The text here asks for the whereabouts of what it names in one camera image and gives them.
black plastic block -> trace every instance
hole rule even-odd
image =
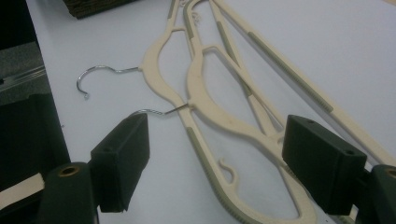
[[[68,163],[49,173],[37,223],[98,223],[87,163]]]
[[[350,213],[364,153],[311,119],[289,116],[282,157],[324,212]]]
[[[388,165],[375,166],[369,186],[380,223],[396,223],[396,168]]]
[[[91,152],[92,179],[102,212],[128,210],[137,182],[149,161],[146,114],[124,119]]]

white table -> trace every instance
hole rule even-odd
[[[113,75],[141,64],[163,33],[170,0],[142,0],[76,20],[61,0],[28,0],[64,138],[72,161],[88,161],[90,151],[132,112],[173,107],[146,85],[140,73]],[[323,89],[361,127],[396,157],[396,7],[381,0],[227,0],[243,18]],[[204,43],[219,41],[208,3],[196,11]],[[329,127],[233,28],[256,84],[285,117],[296,114]],[[160,58],[165,79],[187,99],[190,63],[182,33],[172,36]],[[206,55],[205,78],[213,99],[242,120],[254,123],[236,81],[215,54]],[[295,217],[280,177],[249,142],[203,126],[217,158],[241,175],[240,197],[275,217]],[[151,156],[123,214],[100,214],[101,223],[237,223],[215,197],[177,114],[149,117]],[[332,222],[319,212],[319,223]]]

